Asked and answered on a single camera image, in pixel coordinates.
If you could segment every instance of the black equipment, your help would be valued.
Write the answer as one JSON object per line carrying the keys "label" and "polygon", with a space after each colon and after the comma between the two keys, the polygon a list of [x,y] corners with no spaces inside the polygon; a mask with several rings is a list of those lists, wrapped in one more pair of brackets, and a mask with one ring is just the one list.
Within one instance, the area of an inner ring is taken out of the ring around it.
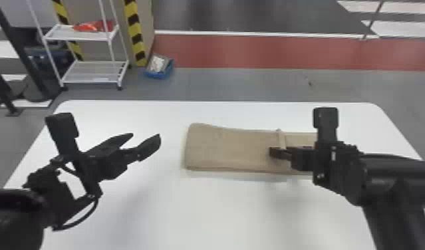
{"label": "black equipment", "polygon": [[361,206],[378,250],[425,249],[425,162],[338,141],[336,108],[314,109],[313,126],[314,148],[270,148],[270,156],[313,172],[315,185]]}
{"label": "black equipment", "polygon": [[[0,250],[37,250],[43,240],[43,229],[65,230],[88,218],[98,205],[102,190],[99,182],[114,180],[132,162],[145,160],[161,145],[159,134],[134,148],[120,149],[133,134],[107,139],[87,152],[78,149],[78,130],[70,113],[45,119],[59,155],[49,165],[27,178],[24,189],[0,189]],[[66,166],[72,163],[74,169]],[[86,194],[74,198],[60,170],[68,172],[83,184]],[[92,204],[78,220],[67,223]]]}

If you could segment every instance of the white shelf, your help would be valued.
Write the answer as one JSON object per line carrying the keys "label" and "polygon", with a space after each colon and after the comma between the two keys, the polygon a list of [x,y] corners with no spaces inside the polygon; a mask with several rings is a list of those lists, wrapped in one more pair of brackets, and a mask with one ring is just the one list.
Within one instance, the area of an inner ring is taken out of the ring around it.
{"label": "white shelf", "polygon": [[75,31],[72,25],[55,25],[46,35],[46,40],[58,41],[111,41],[117,34],[119,26],[115,25],[111,32],[80,32]]}
{"label": "white shelf", "polygon": [[104,83],[121,82],[127,70],[128,61],[74,61],[62,82]]}

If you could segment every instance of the blue tray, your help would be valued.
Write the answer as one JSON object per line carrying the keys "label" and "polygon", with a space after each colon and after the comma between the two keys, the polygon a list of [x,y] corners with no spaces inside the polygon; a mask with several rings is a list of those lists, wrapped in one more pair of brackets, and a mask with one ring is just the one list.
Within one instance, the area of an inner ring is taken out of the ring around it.
{"label": "blue tray", "polygon": [[174,67],[173,62],[173,59],[169,60],[169,63],[167,64],[167,67],[164,72],[150,72],[145,70],[144,75],[151,78],[164,79],[169,76],[170,72],[172,71],[172,68]]}

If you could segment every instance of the red wall stripe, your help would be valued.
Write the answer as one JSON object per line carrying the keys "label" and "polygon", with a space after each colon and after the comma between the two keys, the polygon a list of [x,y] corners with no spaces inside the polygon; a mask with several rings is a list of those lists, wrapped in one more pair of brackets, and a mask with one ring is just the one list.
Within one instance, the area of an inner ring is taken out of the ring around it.
{"label": "red wall stripe", "polygon": [[425,40],[156,35],[154,51],[192,68],[425,70]]}

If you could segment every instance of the cloth fold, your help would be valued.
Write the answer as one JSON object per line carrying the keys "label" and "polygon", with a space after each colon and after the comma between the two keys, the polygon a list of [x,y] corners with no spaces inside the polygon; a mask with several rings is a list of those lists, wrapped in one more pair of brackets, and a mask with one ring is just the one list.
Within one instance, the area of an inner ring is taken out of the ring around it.
{"label": "cloth fold", "polygon": [[290,162],[271,158],[269,147],[313,146],[316,133],[241,130],[194,123],[188,130],[185,166],[189,170],[301,174]]}

